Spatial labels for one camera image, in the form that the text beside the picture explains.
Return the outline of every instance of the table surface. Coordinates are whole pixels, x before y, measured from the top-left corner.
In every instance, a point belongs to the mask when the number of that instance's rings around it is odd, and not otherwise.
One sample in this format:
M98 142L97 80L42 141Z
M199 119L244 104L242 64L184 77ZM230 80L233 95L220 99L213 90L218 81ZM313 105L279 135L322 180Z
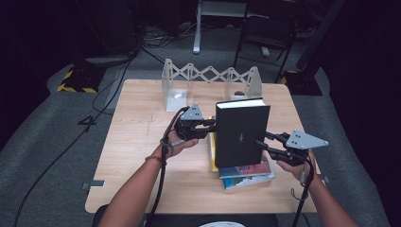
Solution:
M231 91L243 91L243 84L233 83ZM174 88L187 90L187 105L198 103L206 118L216 112L216 102L224 100L223 82L174 81ZM263 97L270 105L267 131L273 133L303 131L288 88L282 84L263 84ZM90 189L85 208L94 213L111 201L114 194L131 174L144 163L159 144L175 113L166 112L162 82L152 79L127 79L115 109L113 121L101 153L94 180L104 180L104 187ZM271 147L282 149L277 141L265 140ZM218 173L210 169L208 138L193 148L168 159L166 178L156 213L165 214L244 214L295 213L303 188L291 174L274 161L270 165L275 179L225 190ZM156 198L159 180L150 197L147 212ZM311 199L303 212L316 212Z

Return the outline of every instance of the book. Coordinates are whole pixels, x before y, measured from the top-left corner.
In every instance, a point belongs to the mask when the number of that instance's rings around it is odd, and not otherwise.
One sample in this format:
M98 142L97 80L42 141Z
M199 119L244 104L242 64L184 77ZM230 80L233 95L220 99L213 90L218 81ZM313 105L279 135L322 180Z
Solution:
M216 104L216 167L260 164L269 113L261 97Z
M216 119L214 116L209 116L208 119ZM216 156L216 140L215 133L209 132L209 152L210 152L210 170L212 172L218 172L218 167L215 165L215 156Z
M252 185L256 183L264 183L269 182L274 179L274 173L270 173L268 175L259 175L259 176L248 176L248 177L238 177L238 178L224 178L222 179L224 188L233 189L237 187L242 187L246 185Z
M218 169L219 177L221 179L224 179L224 178L269 175L271 173L271 168L269 160L266 155L267 155L266 152L263 152L260 164L219 168Z

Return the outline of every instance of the person's arm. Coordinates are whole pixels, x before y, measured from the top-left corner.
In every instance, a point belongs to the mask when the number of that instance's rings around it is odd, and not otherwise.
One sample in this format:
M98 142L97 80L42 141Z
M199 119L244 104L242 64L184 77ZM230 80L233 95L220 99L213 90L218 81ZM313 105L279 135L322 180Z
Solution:
M170 143L180 141L175 131L169 134L169 141ZM197 139L186 141L174 148L173 155L169 149L166 158L177 155L184 148L191 148L196 144L198 144ZM151 155L162 157L162 146L159 145ZM161 167L161 162L156 159L145 161L115 194L99 226L138 226L145 214Z
M315 165L315 157L313 151L309 151L310 161ZM303 166L290 166L282 161L278 161L277 165L299 180ZM305 175L309 173L309 165L305 164ZM323 184L315 170L315 176L309 187L309 193L316 206L322 226L357 226L348 213L341 207L339 202L331 195L329 190Z

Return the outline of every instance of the gray carpet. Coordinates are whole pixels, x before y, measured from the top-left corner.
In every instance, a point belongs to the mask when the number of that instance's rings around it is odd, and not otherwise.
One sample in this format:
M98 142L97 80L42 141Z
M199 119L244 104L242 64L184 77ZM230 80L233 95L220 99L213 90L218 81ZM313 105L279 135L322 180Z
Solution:
M199 68L213 65L224 70L234 61L237 37L235 29L210 29L202 33L199 55L192 54L193 36L164 48L148 48L148 51L172 59L179 67L193 62ZM305 40L300 40L294 46L287 69L295 69L305 44ZM244 47L242 54L262 59L257 48ZM273 82L277 72L274 66L239 60L237 71L245 72L254 65L258 66L264 82ZM120 68L115 66L107 70L100 90L116 78ZM161 73L162 68L160 62L141 51L129 66L126 78L159 78L161 74L157 76L155 72ZM0 152L0 226L12 226L27 190L84 130L85 126L78 122L88 115L97 115L93 109L94 101L96 108L102 109L116 90L115 83L99 94L56 92L68 69L69 65L48 81L50 97L27 118ZM328 95L329 84L323 70L318 72L316 79L323 96L294 96L293 100L305 131L330 142L329 147L315 150L323 175L330 179L327 187L360 226L389 226L375 185L342 129ZM113 108L106 112L112 114ZM103 114L44 175L28 197L18 226L91 225L93 214L84 209L87 191L80 187L90 182L95 174L112 120L109 114ZM311 226L320 226L316 214L307 216ZM294 215L279 215L278 218L280 226L290 226ZM299 226L306 226L302 218Z

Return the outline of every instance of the wristband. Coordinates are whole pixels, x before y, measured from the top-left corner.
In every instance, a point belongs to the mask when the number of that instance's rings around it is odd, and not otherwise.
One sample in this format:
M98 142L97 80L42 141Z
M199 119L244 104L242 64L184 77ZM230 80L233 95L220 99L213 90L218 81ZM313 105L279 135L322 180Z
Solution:
M145 158L145 161L149 160L149 159L156 159L157 161L159 161L159 163L162 162L162 158L156 155L150 155L148 157Z

